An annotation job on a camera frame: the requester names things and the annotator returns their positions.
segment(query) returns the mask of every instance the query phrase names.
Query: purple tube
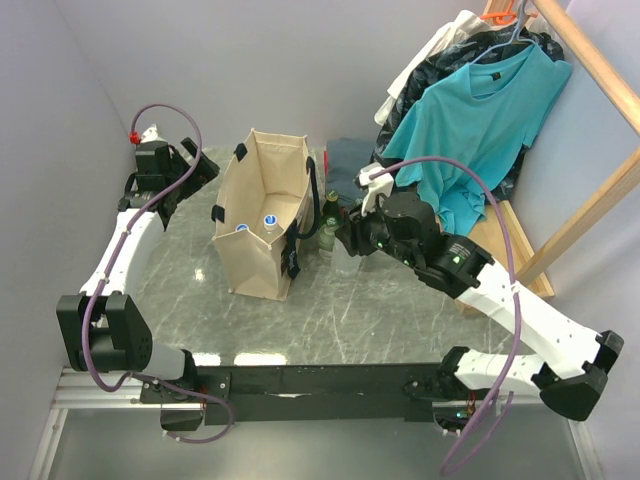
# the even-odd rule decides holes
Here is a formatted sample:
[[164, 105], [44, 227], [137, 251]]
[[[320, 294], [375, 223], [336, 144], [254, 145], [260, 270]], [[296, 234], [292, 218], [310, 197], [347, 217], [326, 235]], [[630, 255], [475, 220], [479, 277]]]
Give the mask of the purple tube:
[[[138, 113], [135, 114], [135, 116], [133, 117], [133, 121], [131, 122], [131, 133], [134, 133], [136, 130], [136, 123], [138, 122], [138, 118], [140, 118], [140, 115], [142, 115], [142, 113], [144, 113], [146, 110], [149, 110], [150, 108], [154, 108], [154, 107], [164, 107], [164, 108], [168, 108], [170, 110], [173, 110], [175, 112], [178, 112], [180, 115], [182, 115], [183, 117], [185, 117], [189, 123], [191, 124], [191, 126], [193, 127], [195, 134], [196, 134], [196, 145], [197, 145], [197, 151], [196, 151], [196, 155], [193, 159], [193, 164], [189, 167], [189, 169], [185, 172], [184, 175], [182, 175], [178, 180], [176, 180], [174, 183], [172, 183], [171, 185], [169, 185], [167, 188], [165, 188], [164, 190], [162, 190], [160, 193], [158, 193], [157, 195], [155, 195], [151, 200], [149, 200], [147, 203], [145, 203], [129, 220], [129, 222], [127, 223], [127, 227], [126, 230], [131, 231], [131, 229], [133, 228], [133, 226], [135, 225], [135, 223], [138, 221], [138, 219], [140, 219], [140, 217], [149, 210], [149, 208], [151, 208], [153, 205], [155, 205], [160, 199], [162, 199], [165, 195], [171, 193], [173, 190], [175, 190], [176, 188], [178, 188], [180, 185], [182, 185], [187, 178], [189, 178], [189, 176], [193, 173], [193, 171], [196, 169], [196, 167], [198, 166], [198, 162], [200, 161], [200, 156], [202, 155], [202, 135], [200, 134], [200, 129], [198, 128], [198, 125], [196, 124], [195, 120], [191, 117], [191, 115], [189, 115], [187, 112], [185, 112], [183, 109], [179, 108], [179, 107], [175, 107], [173, 105], [169, 105], [169, 104], [165, 104], [165, 103], [152, 103], [150, 105], [147, 105], [145, 107], [142, 107], [140, 109], [140, 111], [138, 111]], [[118, 255], [120, 255], [120, 252], [122, 251], [122, 247], [124, 246], [124, 243], [126, 242], [128, 237], [128, 233], [123, 232], [120, 235], [120, 238], [118, 239], [118, 243], [116, 244], [116, 247], [113, 249], [113, 253], [111, 254], [111, 257], [109, 257], [109, 261], [107, 262], [107, 265], [104, 269], [104, 277], [108, 278], [109, 275], [111, 275], [111, 271], [113, 270], [113, 266], [116, 263], [116, 260], [118, 259]], [[105, 280], [100, 280], [98, 282], [98, 285], [96, 286], [96, 290], [93, 293], [93, 295], [91, 295], [91, 297], [89, 298], [89, 303], [87, 304], [87, 308], [84, 312], [84, 316], [82, 318], [82, 356], [84, 357], [84, 361], [87, 365], [87, 370], [89, 371], [89, 374], [91, 375], [91, 378], [93, 378], [93, 380], [96, 382], [96, 385], [98, 385], [98, 387], [100, 387], [102, 390], [104, 390], [105, 392], [115, 392], [116, 390], [118, 390], [122, 384], [124, 383], [124, 381], [131, 376], [131, 372], [126, 372], [125, 374], [122, 375], [122, 377], [120, 377], [120, 379], [118, 379], [118, 381], [116, 382], [115, 385], [107, 385], [106, 383], [104, 383], [104, 381], [102, 380], [102, 378], [100, 378], [100, 374], [98, 373], [98, 370], [96, 369], [94, 363], [93, 363], [93, 359], [91, 358], [91, 345], [89, 342], [89, 330], [91, 327], [91, 313], [93, 312], [93, 309], [96, 305], [96, 302], [98, 300], [98, 297], [100, 297], [100, 295], [102, 294], [102, 291], [104, 290], [104, 287], [106, 285]], [[135, 375], [136, 377], [146, 377], [144, 375]], [[229, 421], [227, 423], [227, 426], [217, 435], [211, 437], [211, 438], [207, 438], [207, 439], [201, 439], [201, 440], [191, 440], [191, 439], [180, 439], [181, 441], [185, 442], [185, 443], [208, 443], [208, 442], [212, 442], [214, 440], [217, 440], [218, 438], [222, 437], [225, 433], [227, 433], [229, 431], [229, 429], [231, 428], [231, 426], [234, 423], [234, 415], [233, 415], [233, 411], [231, 410], [231, 407], [229, 406], [229, 404], [227, 404], [224, 400], [218, 398], [218, 397], [214, 397], [212, 395], [206, 395], [203, 393], [198, 393], [198, 392], [191, 392], [189, 390], [185, 390], [182, 389], [180, 387], [177, 387], [175, 385], [172, 385], [169, 382], [165, 382], [164, 380], [160, 380], [158, 379], [158, 382], [163, 385], [166, 388], [169, 388], [171, 390], [174, 390], [176, 392], [179, 393], [183, 393], [185, 395], [191, 395], [194, 397], [198, 397], [198, 398], [203, 398], [206, 400], [209, 400], [211, 402], [217, 403], [222, 405], [227, 412], [229, 413]], [[171, 436], [172, 438], [176, 438], [177, 436], [173, 433], [170, 433], [169, 436]]]
[[[449, 165], [453, 165], [454, 167], [461, 169], [463, 172], [465, 172], [467, 175], [473, 178], [478, 185], [480, 185], [480, 188], [482, 188], [482, 191], [487, 196], [487, 199], [489, 199], [489, 203], [493, 206], [493, 209], [496, 212], [496, 217], [498, 218], [498, 223], [500, 224], [500, 230], [502, 230], [502, 237], [504, 238], [504, 245], [507, 250], [507, 270], [509, 272], [509, 280], [512, 284], [514, 284], [516, 282], [516, 271], [515, 271], [515, 263], [513, 261], [513, 252], [511, 251], [511, 239], [509, 237], [509, 230], [507, 228], [507, 224], [504, 220], [504, 217], [502, 216], [502, 213], [500, 212], [500, 208], [498, 207], [498, 202], [496, 202], [496, 199], [491, 194], [491, 191], [489, 190], [487, 185], [484, 183], [484, 181], [482, 181], [482, 179], [475, 172], [473, 172], [469, 167], [452, 158], [439, 157], [439, 156], [427, 156], [427, 157], [413, 158], [411, 160], [406, 160], [404, 162], [396, 163], [391, 167], [385, 168], [380, 172], [376, 172], [370, 175], [369, 178], [373, 180], [375, 178], [378, 178], [384, 175], [385, 173], [390, 173], [390, 172], [399, 170], [402, 167], [406, 167], [407, 165], [413, 165], [415, 163], [423, 163], [423, 162], [440, 162], [440, 163], [447, 163]], [[453, 446], [451, 447], [451, 449], [445, 456], [444, 460], [442, 461], [442, 464], [440, 465], [440, 474], [442, 476], [449, 476], [456, 473], [473, 456], [475, 456], [480, 451], [480, 449], [487, 443], [487, 441], [489, 440], [489, 438], [491, 437], [495, 429], [498, 427], [498, 425], [502, 422], [507, 410], [509, 409], [509, 406], [511, 405], [511, 402], [513, 400], [513, 392], [509, 393], [509, 397], [507, 398], [507, 402], [505, 404], [505, 407], [502, 409], [500, 416], [495, 421], [495, 423], [491, 426], [491, 428], [485, 434], [485, 436], [471, 449], [471, 451], [462, 460], [460, 460], [455, 465], [451, 465], [451, 461], [453, 457], [458, 453], [462, 444], [469, 437], [471, 432], [480, 423], [482, 423], [482, 421], [484, 420], [484, 416], [488, 414], [489, 408], [491, 408], [491, 405], [493, 405], [494, 401], [497, 399], [498, 393], [500, 392], [500, 386], [502, 385], [502, 382], [504, 382], [504, 379], [506, 378], [507, 373], [511, 368], [511, 365], [513, 364], [513, 360], [515, 359], [516, 354], [518, 353], [518, 347], [520, 345], [520, 335], [522, 332], [522, 311], [520, 308], [520, 295], [517, 292], [513, 293], [513, 303], [515, 306], [515, 328], [513, 332], [513, 345], [511, 346], [511, 351], [507, 355], [507, 361], [505, 362], [504, 367], [502, 367], [502, 370], [500, 371], [500, 375], [498, 375], [498, 378], [496, 378], [495, 383], [493, 384], [493, 386], [489, 390], [489, 393], [485, 397], [485, 400], [480, 405], [480, 408], [478, 408], [475, 414], [469, 419], [469, 423], [467, 423], [467, 426], [462, 430], [460, 436], [456, 439]]]

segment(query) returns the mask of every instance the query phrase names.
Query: black metal frame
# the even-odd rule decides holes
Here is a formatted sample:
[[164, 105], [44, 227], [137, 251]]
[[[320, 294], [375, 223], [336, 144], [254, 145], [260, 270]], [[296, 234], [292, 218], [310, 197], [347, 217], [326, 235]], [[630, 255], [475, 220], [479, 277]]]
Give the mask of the black metal frame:
[[[443, 363], [197, 367], [206, 392], [228, 401], [239, 422], [403, 418], [433, 421], [433, 402], [467, 400], [461, 385], [443, 382]], [[476, 392], [483, 398], [486, 391]], [[141, 403], [193, 402], [160, 385], [142, 389]], [[205, 425], [227, 423], [226, 411], [208, 404]]]

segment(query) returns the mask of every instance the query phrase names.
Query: red connector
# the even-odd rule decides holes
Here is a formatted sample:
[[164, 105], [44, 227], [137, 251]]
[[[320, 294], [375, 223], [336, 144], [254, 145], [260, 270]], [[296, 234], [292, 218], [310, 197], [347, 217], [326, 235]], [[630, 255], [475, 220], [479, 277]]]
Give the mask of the red connector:
[[140, 144], [140, 135], [138, 135], [138, 132], [129, 133], [129, 141], [131, 143], [133, 143], [134, 145], [139, 145]]

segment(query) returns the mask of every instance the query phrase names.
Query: bottle cap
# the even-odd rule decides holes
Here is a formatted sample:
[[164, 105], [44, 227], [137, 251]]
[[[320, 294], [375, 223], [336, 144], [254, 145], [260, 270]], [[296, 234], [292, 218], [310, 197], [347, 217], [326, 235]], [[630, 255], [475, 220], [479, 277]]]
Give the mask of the bottle cap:
[[272, 232], [278, 226], [278, 218], [275, 215], [266, 215], [264, 217], [264, 229]]

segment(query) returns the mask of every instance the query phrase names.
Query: wooden pole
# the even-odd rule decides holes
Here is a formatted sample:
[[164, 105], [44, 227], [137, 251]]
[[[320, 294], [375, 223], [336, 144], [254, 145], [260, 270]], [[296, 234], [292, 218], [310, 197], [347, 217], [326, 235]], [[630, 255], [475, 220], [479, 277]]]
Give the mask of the wooden pole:
[[640, 147], [518, 271], [523, 285], [533, 282], [549, 265], [640, 183]]
[[[640, 135], [640, 99], [555, 0], [532, 0], [611, 103]], [[640, 147], [518, 272], [528, 285], [640, 183]]]
[[591, 43], [582, 30], [573, 23], [556, 0], [532, 0], [549, 25], [565, 41], [600, 90], [640, 135], [640, 99], [618, 75], [602, 53]]

